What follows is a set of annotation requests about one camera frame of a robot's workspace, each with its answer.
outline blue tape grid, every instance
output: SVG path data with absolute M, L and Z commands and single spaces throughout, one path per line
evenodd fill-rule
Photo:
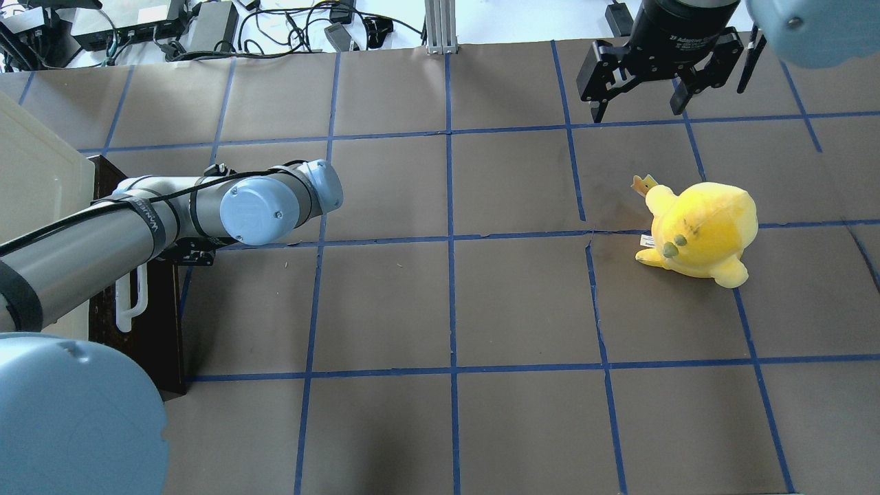
M 799 357 L 778 357 L 778 358 L 762 358 L 759 357 L 752 341 L 751 330 L 748 326 L 748 319 L 742 298 L 739 291 L 734 291 L 737 302 L 737 309 L 743 323 L 744 336 L 749 346 L 750 358 L 748 359 L 703 359 L 703 360 L 680 360 L 680 361 L 648 361 L 648 362 L 611 362 L 607 357 L 605 342 L 602 337 L 600 318 L 598 315 L 598 305 L 596 304 L 597 288 L 594 267 L 592 263 L 592 255 L 590 247 L 586 248 L 588 274 L 590 277 L 590 292 L 593 298 L 593 306 L 596 319 L 597 337 L 599 340 L 601 362 L 599 363 L 568 363 L 553 365 L 511 365 L 511 366 L 458 366 L 457 347 L 456 347 L 456 329 L 455 329 L 455 241 L 459 240 L 485 240 L 485 239 L 522 239 L 522 238 L 543 238 L 543 237 L 561 237 L 561 236 L 577 236 L 590 233 L 603 235 L 638 235 L 647 232 L 646 230 L 629 230 L 629 231 L 599 231 L 599 230 L 579 230 L 579 231 L 560 231 L 560 232 L 535 232 L 535 233 L 495 233 L 489 235 L 477 234 L 461 234 L 455 235 L 453 228 L 453 201 L 452 201 L 452 137 L 464 134 L 483 134 L 483 133 L 502 133 L 502 132 L 529 132 L 539 130 L 565 130 L 568 139 L 568 151 L 571 160 L 572 176 L 575 183 L 577 207 L 581 216 L 581 220 L 585 220 L 583 209 L 583 198 L 580 189 L 580 175 L 578 173 L 577 158 L 574 147 L 574 139 L 572 135 L 573 129 L 591 129 L 604 127 L 637 127 L 637 126 L 653 126 L 653 125 L 684 125 L 687 130 L 688 139 L 692 146 L 694 160 L 700 177 L 706 180 L 705 171 L 702 166 L 700 152 L 693 135 L 692 124 L 694 123 L 716 123 L 716 122 L 761 122 L 761 121 L 778 121 L 778 120 L 803 120 L 810 137 L 816 147 L 821 152 L 821 144 L 810 121 L 812 119 L 828 119 L 828 118 L 846 118 L 859 116 L 880 116 L 880 111 L 868 112 L 835 112 L 823 114 L 807 113 L 793 78 L 791 77 L 788 67 L 782 65 L 783 72 L 788 80 L 789 87 L 795 97 L 800 110 L 799 115 L 762 115 L 748 117 L 718 117 L 718 118 L 690 118 L 686 113 L 683 119 L 668 119 L 654 121 L 631 121 L 631 122 L 582 122 L 573 123 L 570 120 L 568 111 L 568 99 L 565 91 L 565 82 L 562 76 L 559 54 L 555 41 L 551 41 L 551 52 L 554 58 L 554 67 L 559 82 L 559 90 L 561 103 L 563 106 L 563 115 L 565 123 L 562 125 L 544 125 L 544 126 L 522 126 L 522 127 L 506 127 L 506 128 L 490 128 L 490 129 L 454 129 L 452 127 L 452 109 L 451 109 L 451 72 L 450 72 L 450 56 L 444 56 L 445 66 L 445 89 L 446 89 L 446 126 L 445 129 L 427 132 L 397 132 L 397 133 L 379 133 L 379 134 L 360 134 L 336 136 L 334 134 L 335 122 L 335 106 L 339 86 L 340 72 L 340 56 L 337 54 L 334 69 L 334 88 L 331 102 L 330 122 L 326 137 L 290 137 L 277 139 L 253 139 L 253 140 L 231 140 L 222 141 L 222 129 L 224 116 L 231 93 L 231 83 L 235 70 L 235 61 L 231 62 L 230 72 L 224 93 L 221 114 L 217 124 L 215 138 L 211 142 L 186 143 L 186 144 L 157 144 L 145 146 L 126 146 L 112 147 L 116 125 L 119 121 L 122 107 L 125 103 L 126 96 L 132 77 L 134 75 L 135 66 L 129 68 L 128 77 L 122 90 L 119 104 L 114 114 L 114 119 L 104 146 L 100 149 L 80 150 L 81 152 L 101 152 L 108 154 L 112 151 L 149 151 L 149 150 L 166 150 L 177 148 L 194 148 L 194 147 L 210 147 L 212 162 L 216 158 L 216 151 L 219 146 L 237 146 L 251 144 L 272 144 L 272 143 L 298 143 L 298 142 L 326 142 L 327 159 L 332 157 L 333 142 L 335 140 L 353 140 L 353 139 L 381 139 L 391 137 L 420 137 L 446 135 L 446 151 L 447 151 L 447 208 L 448 208 L 448 235 L 435 237 L 419 237 L 419 238 L 399 238 L 399 239 L 372 239 L 372 240 L 339 240 L 326 241 L 326 218 L 321 219 L 320 235 L 318 242 L 303 242 L 296 245 L 273 244 L 263 247 L 244 247 L 234 246 L 228 247 L 234 249 L 249 248 L 315 248 L 318 249 L 317 266 L 315 272 L 315 284 L 312 295 L 312 319 L 309 331 L 309 345 L 306 356 L 306 370 L 303 373 L 244 373 L 244 374 L 217 374 L 217 375 L 201 375 L 189 377 L 189 381 L 230 381 L 230 380 L 303 380 L 303 405 L 300 420 L 299 443 L 297 446 L 297 466 L 296 466 L 296 482 L 294 492 L 296 494 L 302 491 L 302 476 L 304 465 L 304 448 L 306 441 L 306 431 L 308 425 L 308 409 L 309 397 L 311 391 L 311 382 L 313 379 L 332 379 L 345 377 L 366 377 L 366 376 L 401 376 L 401 375 L 422 375 L 422 374 L 449 374 L 451 377 L 451 422 L 452 422 L 452 460 L 453 460 L 453 480 L 454 491 L 457 495 L 461 493 L 460 480 L 460 459 L 459 459 L 459 443 L 458 443 L 458 375 L 462 373 L 525 373 L 525 372 L 552 372 L 552 371 L 577 371 L 591 370 L 602 371 L 605 374 L 605 390 L 606 401 L 608 404 L 609 420 L 612 430 L 612 442 L 614 446 L 615 461 L 617 463 L 618 477 L 620 483 L 620 492 L 627 493 L 626 473 L 624 469 L 623 453 L 620 447 L 620 432 L 617 424 L 616 410 L 613 400 L 613 388 L 611 382 L 611 371 L 616 369 L 650 369 L 665 367 L 701 367 L 701 366 L 753 366 L 756 373 L 756 379 L 759 383 L 761 398 L 765 406 L 768 425 L 771 434 L 774 437 L 774 446 L 780 462 L 780 468 L 786 482 L 787 489 L 794 491 L 794 484 L 788 472 L 788 465 L 785 460 L 785 453 L 776 423 L 773 416 L 772 404 L 769 400 L 769 394 L 766 391 L 766 385 L 763 381 L 761 366 L 775 366 L 798 363 L 821 363 L 821 362 L 852 362 L 852 361 L 880 361 L 880 354 L 854 354 L 854 355 L 819 355 L 819 356 L 799 356 Z M 18 100 L 19 105 L 23 104 L 31 87 L 34 74 L 32 73 L 27 79 L 25 88 Z M 860 219 L 860 220 L 829 220 L 817 222 L 796 222 L 788 224 L 761 224 L 762 229 L 775 228 L 809 228 L 821 226 L 851 226 L 851 225 L 880 225 L 880 219 Z M 449 245 L 449 280 L 450 280 L 450 348 L 451 359 L 448 367 L 431 367 L 431 368 L 393 368 L 393 369 L 373 369 L 373 370 L 346 370 L 332 372 L 315 372 L 312 369 L 314 360 L 315 333 L 317 328 L 319 295 L 320 295 L 320 278 L 322 270 L 323 250 L 326 246 L 357 246 L 370 244 L 392 244 L 392 243 L 409 243 L 409 242 L 447 242 Z M 875 277 L 880 277 L 875 269 Z M 180 298 L 180 312 L 183 313 L 186 305 L 188 288 L 192 278 L 192 269 L 187 271 L 187 275 L 183 284 L 183 291 Z
M 452 211 L 452 74 L 450 54 L 444 54 L 444 87 L 446 96 L 446 242 L 449 246 L 449 360 L 450 405 L 452 425 L 452 491 L 461 495 L 461 456 L 458 442 L 458 344 L 455 315 L 455 228 Z
M 341 64 L 341 54 L 336 54 L 336 63 L 333 75 L 333 92 L 330 99 L 330 122 L 327 125 L 327 152 L 326 159 L 333 159 L 333 142 L 334 128 L 336 125 L 336 99 L 339 93 L 339 69 Z M 321 227 L 318 235 L 318 257 L 315 267 L 315 285 L 312 293 L 312 320 L 309 323 L 309 347 L 305 358 L 305 375 L 303 385 L 303 408 L 299 417 L 299 443 L 297 444 L 297 467 L 296 476 L 294 478 L 293 492 L 299 495 L 303 490 L 303 465 L 305 460 L 305 435 L 309 422 L 309 400 L 312 393 L 312 370 L 315 361 L 315 336 L 318 330 L 318 309 L 319 297 L 321 292 L 321 271 L 324 266 L 324 239 L 326 237 L 327 218 L 326 215 L 321 216 Z

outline white handle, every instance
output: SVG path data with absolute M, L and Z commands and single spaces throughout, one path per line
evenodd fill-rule
M 131 306 L 131 274 L 116 281 L 116 328 L 131 331 L 131 319 L 147 309 L 147 264 L 137 267 L 137 304 Z

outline blue tape line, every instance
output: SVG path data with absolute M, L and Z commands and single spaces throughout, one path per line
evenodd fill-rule
M 581 175 L 577 170 L 577 156 L 575 154 L 575 139 L 571 134 L 571 115 L 568 113 L 568 96 L 565 94 L 565 81 L 562 80 L 562 66 L 559 63 L 559 52 L 556 50 L 556 40 L 550 40 L 550 49 L 553 51 L 553 63 L 556 66 L 556 79 L 559 81 L 559 94 L 562 97 L 562 114 L 565 116 L 565 133 L 568 138 L 568 159 L 571 160 L 571 174 L 575 180 L 575 196 L 577 199 L 577 212 L 581 221 L 587 221 L 583 213 L 583 194 L 581 193 Z
M 758 358 L 761 365 L 797 365 L 809 363 L 857 363 L 880 361 L 880 354 L 840 354 L 838 356 L 791 356 Z M 625 361 L 608 363 L 612 370 L 695 368 L 716 366 L 753 366 L 751 358 L 688 359 L 680 361 Z M 490 365 L 490 366 L 435 366 L 425 368 L 384 368 L 368 370 L 312 371 L 311 379 L 359 378 L 369 376 L 410 376 L 422 374 L 481 374 L 481 373 L 540 373 L 559 371 L 602 371 L 602 363 L 561 363 L 546 365 Z M 303 380 L 306 373 L 239 373 L 206 374 L 187 377 L 187 381 L 240 381 L 240 380 Z
M 493 366 L 460 366 L 459 373 L 528 373 L 554 371 L 598 371 L 602 363 L 562 363 L 558 365 L 493 365 Z
M 333 74 L 333 92 L 330 97 L 330 122 L 327 124 L 327 156 L 326 160 L 333 163 L 333 141 L 336 138 L 334 136 L 334 132 L 336 131 L 336 97 L 339 94 L 339 68 L 342 63 L 341 53 L 336 52 L 336 64 Z
M 522 233 L 463 233 L 455 236 L 455 240 L 485 239 L 536 239 L 545 237 L 575 237 L 591 233 L 589 230 L 569 230 L 556 232 L 522 232 Z
M 766 384 L 764 383 L 764 373 L 761 372 L 761 364 L 758 359 L 758 352 L 755 349 L 755 343 L 752 340 L 752 329 L 749 327 L 749 319 L 745 315 L 745 306 L 743 305 L 743 296 L 739 289 L 733 290 L 733 297 L 737 301 L 737 311 L 739 311 L 739 320 L 743 323 L 743 333 L 745 342 L 749 346 L 749 355 L 752 358 L 752 364 L 755 369 L 755 378 L 758 380 L 758 389 L 761 393 L 761 402 L 764 403 L 764 412 L 767 417 L 767 425 L 770 428 L 770 434 L 773 436 L 773 444 L 776 448 L 776 457 L 779 459 L 779 467 L 782 471 L 782 478 L 785 480 L 785 488 L 788 493 L 795 493 L 795 485 L 791 481 L 791 473 L 788 471 L 788 462 L 785 460 L 785 451 L 782 449 L 782 440 L 779 436 L 779 429 L 776 427 L 776 419 L 773 414 L 773 407 L 770 405 L 770 395 L 767 393 Z
M 117 146 L 114 148 L 106 148 L 107 151 L 113 153 L 123 153 L 127 151 L 151 151 L 151 150 L 176 150 L 183 148 L 210 148 L 214 143 L 181 143 L 181 144 L 147 144 L 144 146 Z
M 494 134 L 496 132 L 532 132 L 535 130 L 562 130 L 564 125 L 526 125 L 520 127 L 487 127 L 484 129 L 447 129 L 448 134 Z
M 868 112 L 833 112 L 830 114 L 807 114 L 811 119 L 832 119 L 839 117 L 877 117 L 880 116 L 880 110 L 872 110 Z
M 707 117 L 692 119 L 691 123 L 721 123 L 721 122 L 764 122 L 764 121 L 799 121 L 803 115 L 755 115 L 745 117 Z
M 874 279 L 874 286 L 880 291 L 880 273 L 877 273 L 877 266 L 874 264 L 874 261 L 871 260 L 871 255 L 868 253 L 868 249 L 865 247 L 865 244 L 859 239 L 859 236 L 855 234 L 852 229 L 849 230 L 849 235 L 852 236 L 855 241 L 855 245 L 859 248 L 859 253 L 862 255 L 862 259 L 868 264 L 868 268 L 871 270 L 871 277 Z
M 188 376 L 187 381 L 302 380 L 305 373 L 239 373 Z
M 327 161 L 333 157 L 334 127 L 336 124 L 336 96 L 339 92 L 339 68 L 341 54 L 336 53 L 336 64 L 333 74 L 333 93 L 330 99 L 330 122 L 327 124 Z M 318 309 L 321 293 L 321 272 L 324 267 L 324 239 L 326 238 L 327 216 L 321 216 L 321 227 L 318 234 L 318 258 L 315 267 L 315 285 L 312 292 L 312 319 L 309 322 L 309 347 L 305 357 L 305 379 L 303 383 L 303 407 L 299 415 L 299 442 L 297 443 L 297 467 L 294 477 L 294 495 L 303 490 L 303 465 L 305 459 L 305 435 L 309 423 L 309 400 L 312 396 L 312 370 L 315 360 L 315 336 L 318 330 Z
M 876 112 L 838 112 L 832 114 L 808 114 L 811 119 L 819 118 L 840 118 L 840 117 L 860 117 L 860 116 L 880 116 L 880 111 Z M 761 122 L 761 121 L 781 121 L 781 120 L 799 120 L 803 119 L 803 115 L 762 115 L 752 117 L 715 117 L 690 119 L 693 123 L 717 123 L 717 122 Z M 666 124 L 682 124 L 683 119 L 660 120 L 660 121 L 632 121 L 632 122 L 600 122 L 600 123 L 577 123 L 571 124 L 572 129 L 586 128 L 602 128 L 602 127 L 637 127 L 650 125 L 666 125 Z M 346 136 L 334 136 L 335 140 L 356 140 L 356 139 L 381 139 L 385 137 L 423 137 L 423 136 L 441 136 L 444 134 L 492 134 L 503 132 L 527 132 L 534 130 L 561 130 L 565 129 L 565 125 L 543 125 L 531 127 L 499 127 L 487 129 L 451 129 L 451 130 L 431 130 L 419 132 L 393 132 L 385 134 L 353 134 Z M 219 146 L 247 146 L 251 144 L 286 144 L 286 143 L 311 143 L 326 141 L 326 136 L 315 137 L 273 137 L 269 139 L 239 139 L 231 141 L 220 141 Z M 145 146 L 119 146 L 109 147 L 108 151 L 148 151 L 148 150 L 168 150 L 175 148 L 201 148 L 213 146 L 213 142 L 202 143 L 181 143 L 181 144 L 151 144 Z
M 135 75 L 135 67 L 136 65 L 132 65 L 128 68 L 128 76 L 125 79 L 125 85 L 122 87 L 122 95 L 120 95 L 119 103 L 116 105 L 116 112 L 113 115 L 113 121 L 110 123 L 110 130 L 107 132 L 104 148 L 101 149 L 101 154 L 104 156 L 107 156 L 107 152 L 110 150 L 110 142 L 113 141 L 116 124 L 119 123 L 119 117 L 122 115 L 122 105 L 125 104 L 125 99 L 128 97 L 128 89 L 131 86 L 131 78 Z
M 684 123 L 682 119 L 663 119 L 658 121 L 630 121 L 630 122 L 585 122 L 571 124 L 572 129 L 591 129 L 602 127 L 640 127 L 645 125 L 669 125 Z
M 458 441 L 458 343 L 455 314 L 455 225 L 452 200 L 452 75 L 449 53 L 444 54 L 446 90 L 446 229 L 449 243 L 449 360 L 450 406 L 452 424 L 452 492 L 461 495 L 461 455 Z
M 375 244 L 407 244 L 418 242 L 446 242 L 448 236 L 434 237 L 399 237 L 392 239 L 366 239 L 366 240 L 328 240 L 325 246 L 372 246 Z
M 633 370 L 650 368 L 699 368 L 711 366 L 743 366 L 752 361 L 745 358 L 731 359 L 688 359 L 681 361 L 627 361 L 610 363 L 612 370 Z
M 315 137 L 270 137 L 268 139 L 238 139 L 221 141 L 221 146 L 249 146 L 251 144 L 287 144 L 287 143 L 315 143 L 326 141 L 326 136 Z
M 193 267 L 187 267 L 187 274 L 183 277 L 183 289 L 180 290 L 180 306 L 177 309 L 180 320 L 183 321 L 183 310 L 187 308 L 187 295 L 189 284 L 193 281 Z
M 281 242 L 273 242 L 262 244 L 259 246 L 248 246 L 247 244 L 231 244 L 230 246 L 220 247 L 217 251 L 246 251 L 250 249 L 286 249 L 286 248 L 316 248 L 318 242 L 298 242 L 296 244 L 283 244 Z
M 871 218 L 864 220 L 828 220 L 823 222 L 791 222 L 787 224 L 766 223 L 760 224 L 760 229 L 784 229 L 784 228 L 811 228 L 830 227 L 844 225 L 880 225 L 880 219 Z M 453 236 L 454 240 L 499 240 L 499 239 L 545 239 L 552 237 L 576 237 L 579 235 L 643 235 L 649 234 L 650 229 L 627 229 L 627 230 L 571 230 L 571 231 L 548 231 L 548 232 L 518 232 L 518 233 L 461 233 Z M 384 239 L 353 239 L 353 240 L 325 240 L 323 246 L 373 246 L 381 244 L 415 244 L 419 242 L 448 242 L 449 236 L 427 237 L 395 237 Z M 285 249 L 285 248 L 315 248 L 318 242 L 306 241 L 296 244 L 271 243 L 261 246 L 248 246 L 246 244 L 233 244 L 221 247 L 221 251 L 239 251 L 245 249 Z
M 816 146 L 816 151 L 821 153 L 822 144 L 819 143 L 819 138 L 816 136 L 816 131 L 813 130 L 813 124 L 810 123 L 810 116 L 807 114 L 807 109 L 803 106 L 803 101 L 801 101 L 801 94 L 797 92 L 795 80 L 791 77 L 791 72 L 788 71 L 788 66 L 782 61 L 782 59 L 780 59 L 779 65 L 782 67 L 782 72 L 785 74 L 785 78 L 788 80 L 788 87 L 791 88 L 791 94 L 795 97 L 797 108 L 801 111 L 803 123 L 806 124 L 807 131 L 810 132 L 810 139 L 813 140 L 813 145 Z
M 700 157 L 700 148 L 697 146 L 697 138 L 693 135 L 693 127 L 691 127 L 691 119 L 687 116 L 687 110 L 682 112 L 682 120 L 685 122 L 685 130 L 687 130 L 687 140 L 691 142 L 691 151 L 693 151 L 693 159 L 697 162 L 697 172 L 700 173 L 700 179 L 705 182 L 706 169 L 703 168 L 703 158 Z
M 341 141 L 350 141 L 354 139 L 385 139 L 387 137 L 425 137 L 439 136 L 445 134 L 444 131 L 416 131 L 416 132 L 386 132 L 384 134 L 347 134 L 344 136 L 335 136 L 334 139 Z
M 235 76 L 235 58 L 229 63 L 229 76 L 226 78 L 226 92 L 223 95 L 223 104 L 220 106 L 220 117 L 217 119 L 217 131 L 214 134 L 214 143 L 211 144 L 211 160 L 208 165 L 216 163 L 217 148 L 220 147 L 220 136 L 223 134 L 223 123 L 226 120 L 226 107 L 229 105 L 229 96 L 232 93 L 232 78 Z
M 378 370 L 350 370 L 350 371 L 312 371 L 311 377 L 316 378 L 362 378 L 367 376 L 413 376 L 420 374 L 448 374 L 449 367 L 432 368 L 387 368 Z
M 758 358 L 762 365 L 802 365 L 808 363 L 856 363 L 860 361 L 880 361 L 880 354 L 840 354 L 838 356 L 792 356 L 780 358 Z
M 326 231 L 326 216 L 321 217 L 321 231 L 319 237 L 324 239 Z M 305 374 L 303 383 L 303 404 L 299 413 L 299 442 L 297 443 L 297 467 L 294 478 L 293 492 L 299 494 L 303 486 L 303 463 L 305 457 L 305 435 L 309 422 L 309 400 L 312 396 L 312 369 L 315 360 L 315 336 L 318 329 L 318 308 L 321 292 L 321 271 L 324 266 L 324 247 L 318 245 L 318 258 L 315 267 L 315 284 L 312 291 L 312 319 L 309 322 L 309 345 L 305 354 Z
M 608 402 L 608 419 L 611 423 L 611 438 L 614 445 L 614 460 L 617 463 L 617 479 L 620 484 L 620 493 L 627 495 L 627 475 L 623 467 L 623 452 L 620 447 L 620 429 L 617 423 L 617 407 L 614 405 L 614 390 L 611 383 L 611 364 L 608 362 L 608 350 L 605 348 L 605 339 L 602 337 L 602 319 L 599 318 L 599 304 L 596 297 L 596 270 L 593 265 L 593 247 L 587 245 L 584 249 L 587 255 L 587 272 L 590 275 L 590 295 L 593 302 L 593 317 L 596 320 L 596 337 L 599 342 L 599 356 L 602 358 L 602 368 L 605 371 L 605 399 Z
M 25 81 L 25 89 L 21 90 L 21 96 L 18 97 L 18 105 L 21 107 L 25 104 L 25 97 L 27 97 L 27 92 L 31 90 L 31 83 L 33 82 L 33 75 L 36 74 L 36 71 L 31 71 L 31 74 L 27 76 L 27 81 Z

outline wooden stand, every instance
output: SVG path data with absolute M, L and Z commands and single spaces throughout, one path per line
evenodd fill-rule
M 109 196 L 116 185 L 126 179 L 125 174 L 103 156 L 89 160 L 95 164 L 95 199 Z M 177 266 L 155 260 L 148 262 L 147 279 L 150 304 L 132 320 L 127 334 L 116 328 L 112 285 L 89 301 L 89 340 L 109 345 L 132 358 L 147 372 L 156 388 L 165 392 L 163 397 L 167 399 L 186 393 Z

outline yellow plush toy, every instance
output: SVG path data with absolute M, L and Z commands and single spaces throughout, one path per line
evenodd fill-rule
M 740 188 L 701 182 L 675 196 L 648 175 L 635 176 L 633 189 L 645 196 L 654 214 L 654 247 L 635 259 L 648 266 L 675 270 L 690 277 L 714 278 L 732 289 L 749 277 L 739 261 L 758 234 L 755 202 Z

